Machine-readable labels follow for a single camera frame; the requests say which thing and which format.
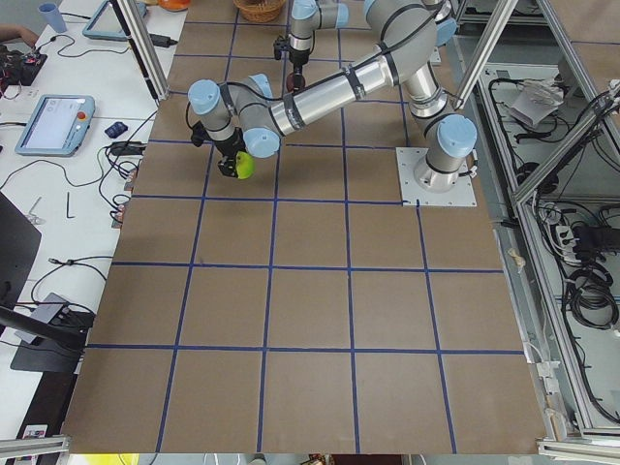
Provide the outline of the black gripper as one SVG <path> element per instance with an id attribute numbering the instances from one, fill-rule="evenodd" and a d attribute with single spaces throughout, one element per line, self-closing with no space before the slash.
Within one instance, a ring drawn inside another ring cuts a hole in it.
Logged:
<path id="1" fill-rule="evenodd" d="M 220 152 L 222 158 L 217 164 L 220 173 L 226 177 L 246 178 L 241 170 L 241 153 L 246 152 L 246 146 L 240 128 L 235 128 L 232 135 L 224 140 L 213 139 L 201 123 L 195 123 L 191 130 L 191 142 L 194 146 L 200 147 L 209 141 Z"/>
<path id="2" fill-rule="evenodd" d="M 281 60 L 284 53 L 288 54 L 295 73 L 302 72 L 303 66 L 308 63 L 310 57 L 310 49 L 300 45 L 292 35 L 278 36 L 273 42 L 274 59 Z"/>

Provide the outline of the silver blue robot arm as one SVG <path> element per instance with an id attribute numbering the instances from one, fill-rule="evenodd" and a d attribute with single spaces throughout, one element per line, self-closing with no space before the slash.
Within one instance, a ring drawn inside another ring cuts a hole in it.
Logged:
<path id="1" fill-rule="evenodd" d="M 201 79 L 188 91 L 186 110 L 198 121 L 191 142 L 210 141 L 221 153 L 220 172 L 243 178 L 240 157 L 267 158 L 283 137 L 384 88 L 402 86 L 409 110 L 428 143 L 414 168 L 416 183 L 433 193 L 451 190 L 478 132 L 474 123 L 455 112 L 448 92 L 435 79 L 430 54 L 454 34 L 456 23 L 448 1 L 367 1 L 363 13 L 378 41 L 373 51 L 336 73 L 307 84 L 302 75 L 322 29 L 348 23 L 348 8 L 331 1 L 296 1 L 287 36 L 273 45 L 274 56 L 287 52 L 294 66 L 289 90 L 273 96 L 264 74 L 241 82 Z"/>
<path id="2" fill-rule="evenodd" d="M 349 22 L 349 8 L 335 1 L 294 0 L 290 15 L 290 29 L 286 36 L 278 36 L 273 43 L 276 60 L 288 53 L 293 64 L 293 75 L 301 76 L 314 50 L 318 30 L 339 29 Z"/>

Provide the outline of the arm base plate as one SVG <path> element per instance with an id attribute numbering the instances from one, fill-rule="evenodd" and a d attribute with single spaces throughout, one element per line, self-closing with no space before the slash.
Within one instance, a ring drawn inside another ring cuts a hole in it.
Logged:
<path id="1" fill-rule="evenodd" d="M 458 171 L 439 173 L 427 164 L 425 147 L 397 147 L 397 170 L 404 206 L 476 207 L 476 168 L 461 160 Z"/>

